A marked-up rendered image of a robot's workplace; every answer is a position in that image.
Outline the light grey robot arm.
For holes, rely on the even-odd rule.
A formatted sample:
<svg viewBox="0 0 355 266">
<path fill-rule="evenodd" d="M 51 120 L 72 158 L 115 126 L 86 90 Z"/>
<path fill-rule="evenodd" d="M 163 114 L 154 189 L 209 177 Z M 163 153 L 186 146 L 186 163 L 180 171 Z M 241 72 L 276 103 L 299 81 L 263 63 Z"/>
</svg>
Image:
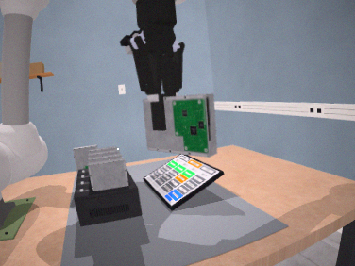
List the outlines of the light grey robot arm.
<svg viewBox="0 0 355 266">
<path fill-rule="evenodd" d="M 0 124 L 0 227 L 15 208 L 2 190 L 37 173 L 48 151 L 29 121 L 29 67 L 32 24 L 50 0 L 0 0 L 4 17 Z M 41 139 L 39 139 L 41 138 Z"/>
</svg>

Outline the black drive dock housing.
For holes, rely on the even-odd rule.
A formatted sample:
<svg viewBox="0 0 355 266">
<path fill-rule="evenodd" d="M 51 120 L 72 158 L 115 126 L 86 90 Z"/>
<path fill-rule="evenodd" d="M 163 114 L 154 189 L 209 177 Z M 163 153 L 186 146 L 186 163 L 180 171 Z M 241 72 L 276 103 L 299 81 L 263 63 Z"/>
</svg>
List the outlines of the black drive dock housing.
<svg viewBox="0 0 355 266">
<path fill-rule="evenodd" d="M 129 186 L 92 191 L 89 169 L 78 170 L 74 200 L 80 226 L 142 216 L 139 190 L 128 170 L 127 177 Z"/>
</svg>

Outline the black-framed status screen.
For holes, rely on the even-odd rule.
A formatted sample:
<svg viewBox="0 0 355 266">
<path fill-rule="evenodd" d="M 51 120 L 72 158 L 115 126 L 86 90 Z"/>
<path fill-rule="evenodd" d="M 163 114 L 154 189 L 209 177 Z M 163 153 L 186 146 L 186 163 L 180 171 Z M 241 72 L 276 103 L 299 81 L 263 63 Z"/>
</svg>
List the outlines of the black-framed status screen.
<svg viewBox="0 0 355 266">
<path fill-rule="evenodd" d="M 224 175 L 222 170 L 180 154 L 143 180 L 173 211 L 222 175 Z"/>
</svg>

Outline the grey flat mat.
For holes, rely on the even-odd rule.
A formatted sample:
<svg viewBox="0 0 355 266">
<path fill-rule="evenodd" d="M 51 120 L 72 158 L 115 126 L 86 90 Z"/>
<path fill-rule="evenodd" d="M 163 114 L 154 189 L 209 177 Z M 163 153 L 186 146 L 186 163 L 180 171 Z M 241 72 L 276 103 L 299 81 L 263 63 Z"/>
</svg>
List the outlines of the grey flat mat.
<svg viewBox="0 0 355 266">
<path fill-rule="evenodd" d="M 60 266 L 186 266 L 289 226 L 215 182 L 172 211 L 143 180 L 170 160 L 126 166 L 142 216 L 102 224 L 80 226 L 76 174 Z"/>
</svg>

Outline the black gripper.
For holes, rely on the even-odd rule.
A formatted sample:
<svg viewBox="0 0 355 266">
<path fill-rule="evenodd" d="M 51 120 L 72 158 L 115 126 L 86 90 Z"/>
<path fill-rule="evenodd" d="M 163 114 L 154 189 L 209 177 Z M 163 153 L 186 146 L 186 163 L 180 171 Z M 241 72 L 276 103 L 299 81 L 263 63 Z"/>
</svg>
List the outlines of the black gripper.
<svg viewBox="0 0 355 266">
<path fill-rule="evenodd" d="M 178 96 L 182 88 L 185 44 L 178 42 L 174 33 L 175 0 L 137 0 L 136 13 L 139 36 L 127 42 L 133 53 L 140 89 L 151 104 L 153 130 L 164 131 L 163 97 Z M 165 94 L 161 94 L 161 82 Z"/>
</svg>

